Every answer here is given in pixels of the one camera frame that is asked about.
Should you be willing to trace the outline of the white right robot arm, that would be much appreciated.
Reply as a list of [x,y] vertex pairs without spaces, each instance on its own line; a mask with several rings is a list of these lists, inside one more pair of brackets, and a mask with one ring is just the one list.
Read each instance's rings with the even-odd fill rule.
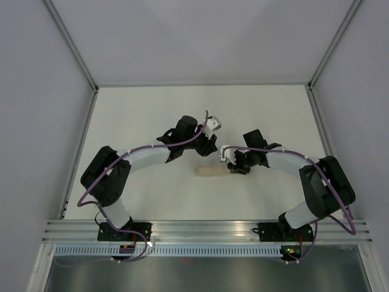
[[232,174],[247,175],[254,166],[281,170],[301,182],[304,200],[278,217],[277,232],[284,240],[292,240],[300,228],[308,227],[324,218],[332,218],[341,210],[348,222],[341,227],[351,235],[356,227],[347,207],[356,195],[339,161],[333,156],[311,158],[284,148],[279,143],[268,143],[260,130],[243,136],[246,146],[223,145],[219,158],[227,163]]

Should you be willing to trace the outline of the beige cloth napkin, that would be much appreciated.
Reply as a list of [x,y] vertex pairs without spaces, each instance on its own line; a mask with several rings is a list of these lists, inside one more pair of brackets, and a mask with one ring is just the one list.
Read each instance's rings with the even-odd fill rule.
[[230,173],[230,170],[224,166],[206,166],[196,168],[194,173],[196,176],[210,178],[217,176],[226,176]]

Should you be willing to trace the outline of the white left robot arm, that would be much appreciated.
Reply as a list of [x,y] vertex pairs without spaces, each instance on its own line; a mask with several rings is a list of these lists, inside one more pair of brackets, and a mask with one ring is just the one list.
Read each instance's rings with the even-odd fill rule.
[[182,116],[174,128],[150,144],[120,151],[102,147],[81,176],[86,191],[77,206],[97,206],[112,235],[120,241],[129,239],[133,233],[132,218],[121,199],[129,175],[174,161],[185,150],[195,150],[202,157],[216,152],[215,132],[220,128],[221,122],[215,116],[207,115],[202,124],[194,117]]

